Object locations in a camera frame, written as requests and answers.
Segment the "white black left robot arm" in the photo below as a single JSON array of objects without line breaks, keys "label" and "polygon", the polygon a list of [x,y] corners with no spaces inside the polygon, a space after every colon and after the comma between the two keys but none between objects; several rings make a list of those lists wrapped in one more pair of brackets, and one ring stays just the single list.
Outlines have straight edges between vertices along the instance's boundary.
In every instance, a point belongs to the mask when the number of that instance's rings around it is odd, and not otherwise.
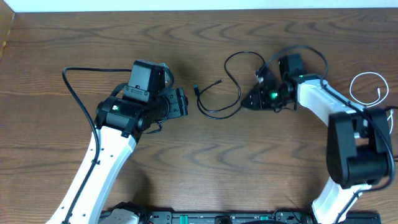
[{"label": "white black left robot arm", "polygon": [[92,130],[90,144],[76,176],[49,223],[98,223],[114,181],[143,134],[152,124],[188,114],[182,88],[164,63],[136,60],[127,83],[119,84],[92,118],[70,83],[67,88]]}]

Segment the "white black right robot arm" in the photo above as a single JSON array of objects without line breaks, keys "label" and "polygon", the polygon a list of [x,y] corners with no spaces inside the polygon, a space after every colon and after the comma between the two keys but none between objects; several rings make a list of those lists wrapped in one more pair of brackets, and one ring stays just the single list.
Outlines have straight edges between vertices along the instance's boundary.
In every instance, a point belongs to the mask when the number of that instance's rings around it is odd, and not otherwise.
[{"label": "white black right robot arm", "polygon": [[319,75],[306,71],[299,54],[279,59],[281,85],[269,68],[256,72],[259,83],[241,102],[254,111],[280,112],[291,104],[309,109],[328,127],[326,166],[329,178],[311,204],[315,223],[341,223],[365,192],[381,190],[379,182],[391,184],[394,158],[384,109],[365,108],[330,88]]}]

